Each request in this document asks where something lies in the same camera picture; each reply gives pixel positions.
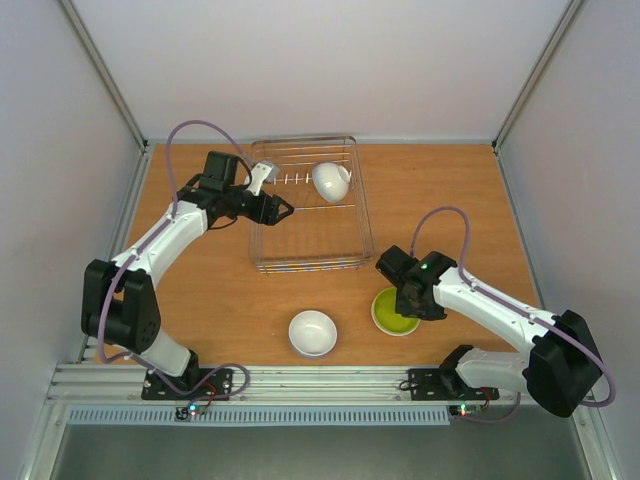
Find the green white bowl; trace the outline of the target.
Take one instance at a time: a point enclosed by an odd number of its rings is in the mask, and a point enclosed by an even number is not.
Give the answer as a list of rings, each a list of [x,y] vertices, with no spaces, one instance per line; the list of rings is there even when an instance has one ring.
[[[396,313],[395,300],[394,287],[379,292],[371,304],[371,317],[374,324],[385,334],[396,337],[409,335],[419,327],[420,320]]]

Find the white ceramic bowl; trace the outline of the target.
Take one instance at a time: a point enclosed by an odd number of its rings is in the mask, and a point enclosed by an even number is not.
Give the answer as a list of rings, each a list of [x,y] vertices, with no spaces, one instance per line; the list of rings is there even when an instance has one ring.
[[[312,180],[319,195],[329,203],[342,201],[349,191],[351,172],[344,166],[332,162],[316,165]]]

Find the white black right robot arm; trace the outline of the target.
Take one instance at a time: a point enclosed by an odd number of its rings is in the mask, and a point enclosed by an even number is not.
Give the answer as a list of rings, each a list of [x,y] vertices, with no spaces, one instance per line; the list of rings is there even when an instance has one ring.
[[[454,349],[439,366],[442,387],[453,397],[472,389],[509,390],[525,393],[547,412],[567,418],[602,375],[587,322],[571,310],[554,314],[519,302],[437,251],[418,260],[393,245],[376,268],[396,289],[397,314],[437,321],[455,311],[513,347],[512,352],[471,345]]]

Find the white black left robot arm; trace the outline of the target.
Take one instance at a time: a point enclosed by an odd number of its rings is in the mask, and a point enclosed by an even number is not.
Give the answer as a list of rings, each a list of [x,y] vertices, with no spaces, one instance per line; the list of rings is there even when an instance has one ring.
[[[210,152],[203,171],[174,192],[167,211],[144,236],[110,261],[92,261],[84,273],[83,333],[167,374],[165,384],[179,398],[195,395],[202,375],[193,367],[195,354],[162,328],[156,298],[161,278],[193,241],[217,229],[221,218],[273,226],[294,212],[263,189],[275,180],[278,167],[259,162],[238,185],[237,169],[245,164],[239,156]]]

